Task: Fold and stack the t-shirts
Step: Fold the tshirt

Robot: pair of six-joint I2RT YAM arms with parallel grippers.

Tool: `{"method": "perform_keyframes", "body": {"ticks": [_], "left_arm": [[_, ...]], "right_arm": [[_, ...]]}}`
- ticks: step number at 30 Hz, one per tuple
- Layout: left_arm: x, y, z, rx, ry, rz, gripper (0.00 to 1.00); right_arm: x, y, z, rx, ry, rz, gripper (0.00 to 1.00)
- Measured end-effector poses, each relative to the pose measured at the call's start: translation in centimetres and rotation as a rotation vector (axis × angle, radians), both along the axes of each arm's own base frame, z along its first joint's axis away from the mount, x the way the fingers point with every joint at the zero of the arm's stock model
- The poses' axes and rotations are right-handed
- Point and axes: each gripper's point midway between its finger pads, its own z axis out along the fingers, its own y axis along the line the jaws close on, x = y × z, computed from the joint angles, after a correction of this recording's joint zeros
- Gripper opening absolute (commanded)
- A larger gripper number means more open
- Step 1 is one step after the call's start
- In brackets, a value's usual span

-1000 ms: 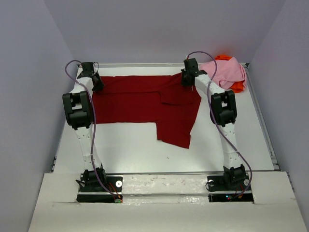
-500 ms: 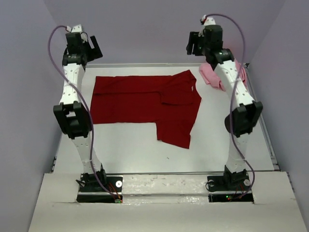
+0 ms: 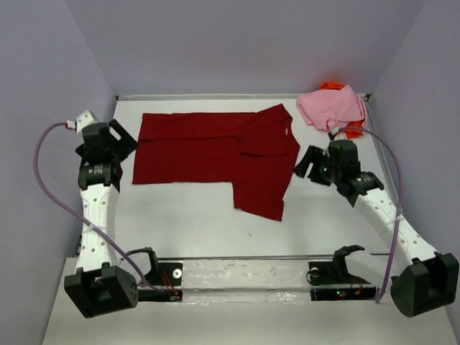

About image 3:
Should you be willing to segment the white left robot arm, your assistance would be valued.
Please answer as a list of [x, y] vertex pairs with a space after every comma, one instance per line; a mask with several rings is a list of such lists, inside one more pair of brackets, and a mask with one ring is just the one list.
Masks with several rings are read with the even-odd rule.
[[121, 164], [138, 148], [136, 140], [118, 121], [100, 122], [88, 112], [75, 130], [83, 139], [76, 149], [83, 228], [75, 273], [65, 277], [64, 289], [83, 317], [94, 318], [135, 308], [139, 288], [152, 287], [159, 266], [150, 259], [135, 264], [115, 242]]

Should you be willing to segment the dark red t shirt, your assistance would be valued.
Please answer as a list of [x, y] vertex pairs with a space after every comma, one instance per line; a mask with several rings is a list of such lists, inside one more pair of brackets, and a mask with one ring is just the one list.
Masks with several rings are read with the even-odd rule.
[[281, 221], [300, 145], [278, 104], [256, 112], [142, 116], [133, 184], [231, 183], [234, 207]]

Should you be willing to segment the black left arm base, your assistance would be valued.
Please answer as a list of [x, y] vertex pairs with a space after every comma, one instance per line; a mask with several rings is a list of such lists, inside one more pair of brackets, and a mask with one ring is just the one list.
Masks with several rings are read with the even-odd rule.
[[179, 303], [183, 300], [182, 262], [159, 260], [151, 247], [135, 249], [127, 252], [127, 255], [147, 256], [149, 264], [143, 273], [147, 282], [156, 287], [156, 290], [150, 287], [139, 288], [140, 303]]

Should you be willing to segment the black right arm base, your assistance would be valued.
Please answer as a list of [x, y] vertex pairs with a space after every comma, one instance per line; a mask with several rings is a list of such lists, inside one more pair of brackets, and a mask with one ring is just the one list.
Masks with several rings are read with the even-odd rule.
[[337, 249], [331, 259], [308, 263], [305, 279], [310, 285], [312, 301], [373, 300], [377, 289], [361, 277], [351, 275], [345, 259], [361, 254], [364, 247], [345, 246]]

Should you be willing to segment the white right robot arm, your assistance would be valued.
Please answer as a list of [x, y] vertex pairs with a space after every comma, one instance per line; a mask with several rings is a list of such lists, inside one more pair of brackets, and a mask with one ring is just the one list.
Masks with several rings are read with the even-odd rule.
[[325, 149], [309, 146], [294, 173], [334, 185], [390, 250], [388, 261], [381, 262], [358, 244], [337, 249], [331, 261], [310, 264], [312, 286], [367, 282], [376, 287], [376, 299], [389, 293], [408, 318], [455, 301], [459, 261], [451, 253], [440, 253], [410, 225], [380, 179], [362, 171], [351, 140], [332, 141]]

